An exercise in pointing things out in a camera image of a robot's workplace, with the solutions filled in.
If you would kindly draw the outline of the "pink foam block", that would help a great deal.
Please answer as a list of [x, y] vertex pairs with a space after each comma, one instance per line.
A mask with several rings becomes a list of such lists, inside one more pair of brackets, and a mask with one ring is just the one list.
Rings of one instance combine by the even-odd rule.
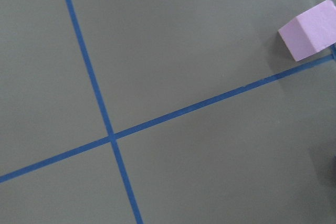
[[278, 30], [298, 62], [335, 44], [335, 4], [325, 0], [293, 18]]

